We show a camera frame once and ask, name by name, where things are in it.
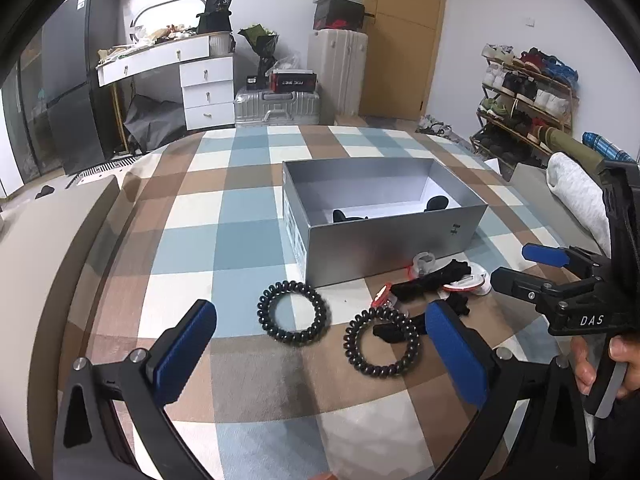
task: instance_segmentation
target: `black coiled hair tie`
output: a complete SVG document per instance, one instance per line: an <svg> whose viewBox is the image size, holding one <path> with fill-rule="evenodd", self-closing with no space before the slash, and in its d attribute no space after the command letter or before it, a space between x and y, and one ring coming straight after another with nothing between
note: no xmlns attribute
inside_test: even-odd
<svg viewBox="0 0 640 480"><path fill-rule="evenodd" d="M367 363L358 349L358 334L374 319L385 319L396 325L408 341L404 355L393 364L374 366ZM357 371L372 377L391 377L404 373L415 361L420 350L420 336L413 322L402 312L389 307L371 307L356 314L344 335L344 354Z"/></svg>
<svg viewBox="0 0 640 480"><path fill-rule="evenodd" d="M276 298L283 294L297 292L307 298L316 311L314 322L306 330L299 332L289 332L283 330L276 325L270 314L270 307L277 300ZM262 329L276 341L286 344L302 344L314 341L318 338L326 324L326 305L322 296L316 292L314 288L306 283L300 282L276 282L269 285L258 300L258 322L262 325Z"/></svg>

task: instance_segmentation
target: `human hand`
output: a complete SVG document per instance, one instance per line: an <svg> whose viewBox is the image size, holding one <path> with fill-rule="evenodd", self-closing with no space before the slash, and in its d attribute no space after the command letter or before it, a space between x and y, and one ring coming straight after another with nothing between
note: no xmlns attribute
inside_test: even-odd
<svg viewBox="0 0 640 480"><path fill-rule="evenodd" d="M581 336L571 339L571 352L575 358L575 381L578 390L583 395L591 391L591 386L596 380L596 370L587 361L589 349L587 342ZM625 379L618 389L616 397L622 399L629 393L640 389L640 337L638 334L631 336L616 336L609 344L609 355L613 361L628 363Z"/></svg>

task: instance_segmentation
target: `blue gripper pad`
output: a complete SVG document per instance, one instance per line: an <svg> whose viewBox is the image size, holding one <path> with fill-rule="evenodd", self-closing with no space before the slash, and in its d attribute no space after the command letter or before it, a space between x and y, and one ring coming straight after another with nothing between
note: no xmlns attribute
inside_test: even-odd
<svg viewBox="0 0 640 480"><path fill-rule="evenodd" d="M530 262L546 264L552 267L564 267L569 264L569 256L563 248L526 244L522 248L522 257Z"/></svg>
<svg viewBox="0 0 640 480"><path fill-rule="evenodd" d="M427 305L424 322L460 396L480 409L489 393L488 378L485 367L461 334L468 329L444 301Z"/></svg>
<svg viewBox="0 0 640 480"><path fill-rule="evenodd" d="M216 307L206 300L198 300L174 328L162 333L151 347L169 343L153 368L154 400L165 406L178 400L200 356L216 331Z"/></svg>

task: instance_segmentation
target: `gray refrigerator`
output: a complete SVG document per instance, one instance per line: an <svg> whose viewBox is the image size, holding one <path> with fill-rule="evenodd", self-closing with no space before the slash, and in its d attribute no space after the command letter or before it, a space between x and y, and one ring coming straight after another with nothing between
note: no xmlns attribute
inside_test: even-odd
<svg viewBox="0 0 640 480"><path fill-rule="evenodd" d="M67 0L42 28L42 85L66 174L113 156L118 136L111 91L98 86L98 50L118 44L120 0Z"/></svg>

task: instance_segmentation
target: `suitcase handle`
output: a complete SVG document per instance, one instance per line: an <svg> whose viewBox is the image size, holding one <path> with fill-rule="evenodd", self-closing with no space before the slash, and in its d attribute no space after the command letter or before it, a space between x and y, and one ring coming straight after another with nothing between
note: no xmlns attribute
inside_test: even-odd
<svg viewBox="0 0 640 480"><path fill-rule="evenodd" d="M265 113L264 115L264 119L262 120L263 123L268 123L269 122L269 118L272 115L285 115L287 117L288 121L292 121L293 118L291 117L291 114L289 112L287 112L286 110L267 110L267 113Z"/></svg>
<svg viewBox="0 0 640 480"><path fill-rule="evenodd" d="M262 94L260 97L265 101L292 101L293 92L287 92L286 94Z"/></svg>

